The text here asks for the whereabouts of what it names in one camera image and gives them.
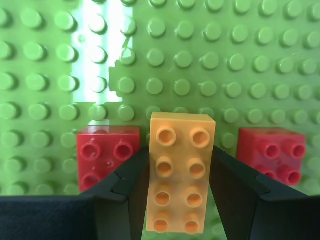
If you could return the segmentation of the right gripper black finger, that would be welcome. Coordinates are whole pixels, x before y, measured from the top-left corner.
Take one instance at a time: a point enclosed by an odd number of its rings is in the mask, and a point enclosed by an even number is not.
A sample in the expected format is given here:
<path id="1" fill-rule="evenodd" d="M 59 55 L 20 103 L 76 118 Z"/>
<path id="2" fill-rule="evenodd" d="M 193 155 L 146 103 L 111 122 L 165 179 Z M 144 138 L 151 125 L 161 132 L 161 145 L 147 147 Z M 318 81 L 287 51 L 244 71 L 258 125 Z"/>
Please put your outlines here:
<path id="1" fill-rule="evenodd" d="M 215 146 L 210 188 L 229 240 L 318 240 L 320 197 L 284 185 Z"/>
<path id="2" fill-rule="evenodd" d="M 150 180 L 143 147 L 113 173 L 74 196 L 3 196 L 3 240 L 139 240 Z"/>

